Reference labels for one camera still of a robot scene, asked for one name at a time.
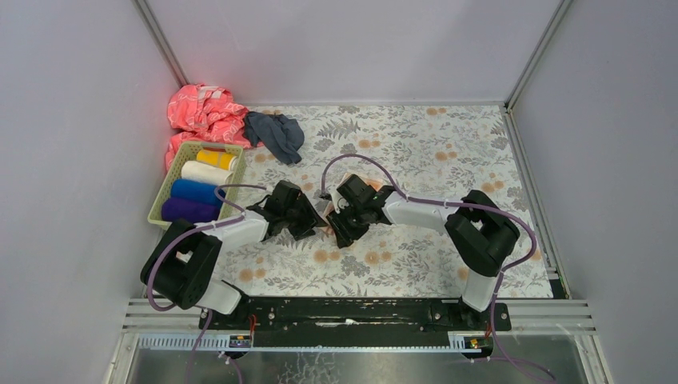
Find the beige lettered towel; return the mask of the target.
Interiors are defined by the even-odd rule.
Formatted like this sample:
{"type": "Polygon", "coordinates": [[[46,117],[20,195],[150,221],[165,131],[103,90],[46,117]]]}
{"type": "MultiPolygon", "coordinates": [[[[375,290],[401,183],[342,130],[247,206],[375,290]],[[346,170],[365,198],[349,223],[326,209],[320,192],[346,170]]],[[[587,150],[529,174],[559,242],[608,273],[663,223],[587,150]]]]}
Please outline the beige lettered towel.
{"type": "MultiPolygon", "coordinates": [[[[376,191],[378,191],[384,185],[384,181],[382,179],[368,178],[365,174],[355,174],[355,176],[358,176],[358,178],[361,181],[363,181],[364,184],[366,184],[367,186],[371,186],[376,191]]],[[[335,187],[330,187],[329,192],[331,193],[335,189],[336,189],[335,187]]],[[[327,224],[327,226],[324,227],[322,231],[327,235],[333,235],[333,228],[329,224],[329,215],[331,213],[333,213],[333,211],[331,206],[331,200],[329,200],[328,205],[325,207],[321,214],[321,217],[325,220],[325,223],[327,224]]]]}

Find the purple towel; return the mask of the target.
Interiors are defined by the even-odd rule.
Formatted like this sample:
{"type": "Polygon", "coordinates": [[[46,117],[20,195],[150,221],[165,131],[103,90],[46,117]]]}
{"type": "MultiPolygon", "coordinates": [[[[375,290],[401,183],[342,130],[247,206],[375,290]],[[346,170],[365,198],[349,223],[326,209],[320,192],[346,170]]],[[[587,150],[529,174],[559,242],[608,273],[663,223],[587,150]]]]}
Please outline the purple towel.
{"type": "Polygon", "coordinates": [[[220,213],[219,206],[194,202],[184,198],[169,198],[162,204],[161,217],[164,221],[174,222],[184,219],[190,223],[211,222],[220,213]]]}

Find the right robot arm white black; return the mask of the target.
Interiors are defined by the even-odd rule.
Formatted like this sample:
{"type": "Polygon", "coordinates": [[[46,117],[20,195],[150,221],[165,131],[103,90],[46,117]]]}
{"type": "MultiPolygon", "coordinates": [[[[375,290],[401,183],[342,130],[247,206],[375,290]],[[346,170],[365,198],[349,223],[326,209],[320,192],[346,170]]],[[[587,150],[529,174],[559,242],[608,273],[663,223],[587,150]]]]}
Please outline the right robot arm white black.
{"type": "Polygon", "coordinates": [[[326,220],[340,248],[351,246],[376,224],[447,234],[469,270],[461,300],[478,312],[488,309],[501,267],[520,237],[511,219],[479,190],[471,190],[461,202],[445,202],[407,195],[395,186],[375,189],[351,174],[322,197],[331,202],[326,220]]]}

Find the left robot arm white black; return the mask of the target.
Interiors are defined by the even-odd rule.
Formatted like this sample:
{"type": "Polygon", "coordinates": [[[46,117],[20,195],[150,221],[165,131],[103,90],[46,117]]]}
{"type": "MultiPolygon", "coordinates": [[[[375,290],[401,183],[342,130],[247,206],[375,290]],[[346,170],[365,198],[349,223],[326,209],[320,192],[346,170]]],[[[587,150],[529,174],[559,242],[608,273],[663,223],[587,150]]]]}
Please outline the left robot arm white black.
{"type": "Polygon", "coordinates": [[[260,202],[230,218],[197,224],[173,221],[143,266],[140,279],[149,297],[159,294],[169,300],[168,306],[151,300],[157,311],[199,307],[231,314],[245,295],[213,276],[221,254],[264,242],[283,230],[302,240],[326,225],[299,186],[280,181],[260,202]]]}

